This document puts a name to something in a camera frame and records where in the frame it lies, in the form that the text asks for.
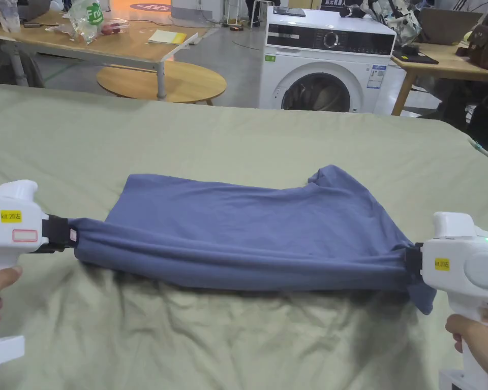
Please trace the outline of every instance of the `washing machine door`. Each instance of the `washing machine door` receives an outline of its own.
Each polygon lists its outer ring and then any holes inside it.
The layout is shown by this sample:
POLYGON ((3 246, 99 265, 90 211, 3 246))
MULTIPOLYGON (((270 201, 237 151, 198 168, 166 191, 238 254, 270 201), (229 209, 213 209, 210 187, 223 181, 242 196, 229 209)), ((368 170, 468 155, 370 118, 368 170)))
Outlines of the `washing machine door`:
POLYGON ((280 82, 275 95, 275 108, 284 110, 357 112, 362 104, 353 73, 327 61, 294 69, 280 82))

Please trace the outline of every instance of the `washing machine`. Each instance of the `washing machine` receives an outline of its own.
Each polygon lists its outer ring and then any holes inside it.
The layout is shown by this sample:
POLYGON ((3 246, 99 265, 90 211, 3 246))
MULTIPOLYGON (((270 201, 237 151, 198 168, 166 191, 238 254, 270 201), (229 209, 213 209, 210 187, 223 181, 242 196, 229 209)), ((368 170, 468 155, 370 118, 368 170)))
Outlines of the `washing machine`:
POLYGON ((259 107, 373 112, 394 31, 368 15, 303 11, 305 17, 267 9, 259 107))

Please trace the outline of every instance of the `yellow notebook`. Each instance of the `yellow notebook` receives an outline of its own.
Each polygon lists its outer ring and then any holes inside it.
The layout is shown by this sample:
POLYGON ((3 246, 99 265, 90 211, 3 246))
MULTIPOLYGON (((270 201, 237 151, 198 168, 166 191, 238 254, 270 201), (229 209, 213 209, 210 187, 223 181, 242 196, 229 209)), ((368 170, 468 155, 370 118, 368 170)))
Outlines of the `yellow notebook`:
POLYGON ((172 31, 163 31, 162 29, 156 29, 156 32, 152 37, 148 39, 149 42, 154 43, 171 43, 174 45, 180 45, 186 39, 184 33, 174 33, 172 31))

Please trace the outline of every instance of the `round wooden table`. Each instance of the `round wooden table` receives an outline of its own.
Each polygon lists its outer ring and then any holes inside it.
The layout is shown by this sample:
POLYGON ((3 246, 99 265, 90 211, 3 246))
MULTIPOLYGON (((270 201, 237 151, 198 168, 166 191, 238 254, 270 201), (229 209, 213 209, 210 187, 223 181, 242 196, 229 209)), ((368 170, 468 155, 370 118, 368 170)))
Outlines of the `round wooden table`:
MULTIPOLYGON (((122 68, 102 68, 97 76, 98 84, 118 96, 157 100, 157 76, 155 72, 122 68)), ((226 90, 226 80, 217 72, 191 63, 166 61, 164 63, 166 101, 172 103, 206 102, 226 90)))

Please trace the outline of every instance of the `red label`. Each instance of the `red label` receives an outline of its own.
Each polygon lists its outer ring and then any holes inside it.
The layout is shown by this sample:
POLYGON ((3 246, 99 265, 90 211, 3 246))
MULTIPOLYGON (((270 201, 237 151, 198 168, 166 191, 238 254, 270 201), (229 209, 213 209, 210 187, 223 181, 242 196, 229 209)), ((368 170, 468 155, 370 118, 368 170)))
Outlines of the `red label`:
POLYGON ((13 230, 14 242, 36 242, 38 240, 38 232, 27 231, 24 229, 13 230))

